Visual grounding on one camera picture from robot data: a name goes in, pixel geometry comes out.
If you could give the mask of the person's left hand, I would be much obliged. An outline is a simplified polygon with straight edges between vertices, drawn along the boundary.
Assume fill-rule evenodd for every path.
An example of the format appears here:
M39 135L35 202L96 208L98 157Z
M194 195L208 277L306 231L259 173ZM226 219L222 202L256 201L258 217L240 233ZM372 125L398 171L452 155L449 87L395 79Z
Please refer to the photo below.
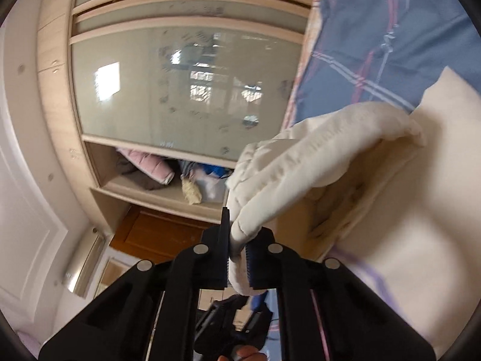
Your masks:
M218 357L218 361L267 361L268 357L255 346L235 346Z

